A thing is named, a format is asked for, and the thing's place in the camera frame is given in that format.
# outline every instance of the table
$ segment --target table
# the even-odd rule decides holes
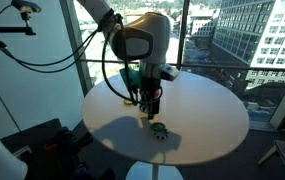
[[[120,75],[109,81],[128,97]],[[143,174],[150,179],[151,170],[153,178],[161,179],[167,171],[173,179],[182,179],[174,166],[220,158],[245,139],[249,129],[247,111],[227,88],[187,72],[180,72],[173,82],[161,81],[161,86],[160,113],[151,121],[138,106],[124,105],[104,81],[84,99],[83,121],[93,137],[107,148],[140,161],[130,169],[127,179],[138,179]],[[153,136],[149,128],[153,122],[166,125],[170,132],[167,140]]]

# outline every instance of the floor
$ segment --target floor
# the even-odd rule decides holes
[[[85,132],[83,122],[74,130],[78,136]],[[272,147],[274,139],[285,140],[285,133],[250,130],[244,142],[229,155],[212,162],[177,168],[184,180],[285,180],[285,165],[280,157],[271,158],[262,167],[257,165],[259,159]],[[124,180],[135,163],[96,141],[85,147],[79,156],[87,162],[94,176],[99,177],[107,168],[111,168],[117,180]]]

